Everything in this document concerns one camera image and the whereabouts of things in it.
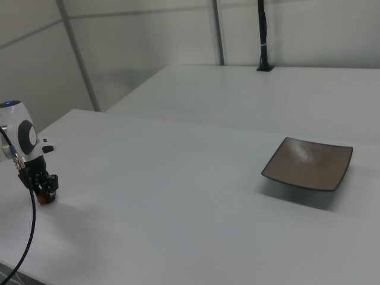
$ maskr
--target white wall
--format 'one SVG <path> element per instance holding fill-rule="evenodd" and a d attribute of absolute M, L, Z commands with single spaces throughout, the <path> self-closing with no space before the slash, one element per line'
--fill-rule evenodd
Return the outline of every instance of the white wall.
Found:
<path fill-rule="evenodd" d="M 0 102 L 23 101 L 38 131 L 93 110 L 55 1 L 0 1 L 0 23 Z"/>
<path fill-rule="evenodd" d="M 64 3 L 103 111 L 165 65 L 219 64 L 210 0 Z"/>
<path fill-rule="evenodd" d="M 270 63 L 380 68 L 379 0 L 265 0 Z M 256 0 L 220 0 L 229 65 L 258 65 Z"/>

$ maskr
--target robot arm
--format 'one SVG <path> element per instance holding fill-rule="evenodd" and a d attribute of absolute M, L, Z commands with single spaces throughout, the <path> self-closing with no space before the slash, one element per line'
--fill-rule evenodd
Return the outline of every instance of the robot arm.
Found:
<path fill-rule="evenodd" d="M 58 189 L 58 176 L 46 171 L 45 153 L 53 151 L 55 142 L 51 138 L 39 138 L 33 121 L 20 101 L 8 101 L 0 104 L 0 128 L 7 134 L 24 162 L 33 191 L 40 204 L 54 201 Z M 12 159 L 10 146 L 0 135 L 0 162 Z M 27 181 L 18 175 L 28 188 Z"/>

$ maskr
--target white table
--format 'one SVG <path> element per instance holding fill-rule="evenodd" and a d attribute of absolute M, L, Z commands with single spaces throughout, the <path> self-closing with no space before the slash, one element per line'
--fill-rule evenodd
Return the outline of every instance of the white table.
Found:
<path fill-rule="evenodd" d="M 380 70 L 167 66 L 107 112 L 380 144 Z"/>
<path fill-rule="evenodd" d="M 380 146 L 351 145 L 334 193 L 261 170 L 283 135 L 72 111 L 42 132 L 58 200 L 37 208 L 21 269 L 53 284 L 378 284 Z M 0 259 L 15 264 L 31 206 L 0 164 Z"/>

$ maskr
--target square plate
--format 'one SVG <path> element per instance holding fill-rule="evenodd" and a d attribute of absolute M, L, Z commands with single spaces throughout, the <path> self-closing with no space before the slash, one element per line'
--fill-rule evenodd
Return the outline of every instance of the square plate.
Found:
<path fill-rule="evenodd" d="M 334 191 L 349 168 L 352 152 L 352 147 L 285 138 L 261 174 L 288 185 Z"/>

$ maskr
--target black pipe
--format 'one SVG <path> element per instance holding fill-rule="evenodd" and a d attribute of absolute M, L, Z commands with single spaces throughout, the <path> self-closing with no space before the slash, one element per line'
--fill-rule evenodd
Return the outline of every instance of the black pipe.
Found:
<path fill-rule="evenodd" d="M 267 18 L 264 11 L 264 0 L 257 0 L 257 7 L 259 12 L 259 27 L 260 27 L 260 44 L 261 44 L 261 56 L 260 63 L 257 71 L 269 72 L 273 69 L 268 63 L 268 51 L 267 51 Z"/>

